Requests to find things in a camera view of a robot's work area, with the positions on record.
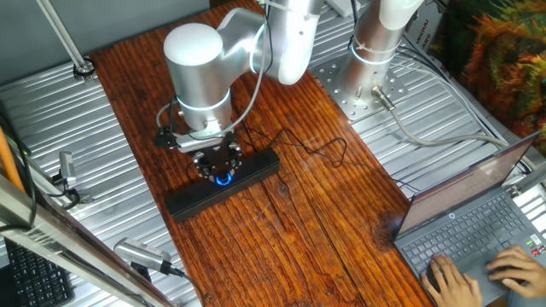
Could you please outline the person's left hand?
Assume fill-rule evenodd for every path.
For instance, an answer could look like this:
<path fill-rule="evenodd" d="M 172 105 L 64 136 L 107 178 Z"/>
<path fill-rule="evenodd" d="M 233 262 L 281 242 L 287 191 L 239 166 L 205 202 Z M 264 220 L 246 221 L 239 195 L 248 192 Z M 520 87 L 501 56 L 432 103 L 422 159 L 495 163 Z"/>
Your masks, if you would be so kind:
<path fill-rule="evenodd" d="M 445 255 L 435 255 L 430 262 L 436 289 L 427 274 L 421 274 L 421 282 L 438 307 L 481 307 L 483 298 L 479 283 L 468 275 L 462 275 L 455 264 Z"/>

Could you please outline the person's right hand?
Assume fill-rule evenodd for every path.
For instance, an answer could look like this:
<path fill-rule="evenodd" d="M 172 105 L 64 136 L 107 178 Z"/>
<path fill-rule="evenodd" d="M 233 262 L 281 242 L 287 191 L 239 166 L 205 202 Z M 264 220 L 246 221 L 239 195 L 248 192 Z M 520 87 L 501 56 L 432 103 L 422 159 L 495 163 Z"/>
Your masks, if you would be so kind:
<path fill-rule="evenodd" d="M 500 281 L 524 298 L 545 297 L 545 267 L 520 246 L 499 252 L 487 264 L 487 269 L 492 281 Z"/>

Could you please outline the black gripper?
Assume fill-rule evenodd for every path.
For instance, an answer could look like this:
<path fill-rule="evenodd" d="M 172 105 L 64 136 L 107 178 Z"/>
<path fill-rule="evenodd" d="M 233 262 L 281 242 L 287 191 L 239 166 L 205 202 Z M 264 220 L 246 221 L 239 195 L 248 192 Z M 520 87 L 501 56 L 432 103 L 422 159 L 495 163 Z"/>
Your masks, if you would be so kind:
<path fill-rule="evenodd" d="M 235 172 L 242 165 L 241 146 L 235 142 L 235 134 L 228 132 L 224 137 L 214 138 L 214 144 L 196 152 L 193 164 L 199 176 L 211 182 L 215 181 L 216 174 L 227 174 L 233 178 Z"/>

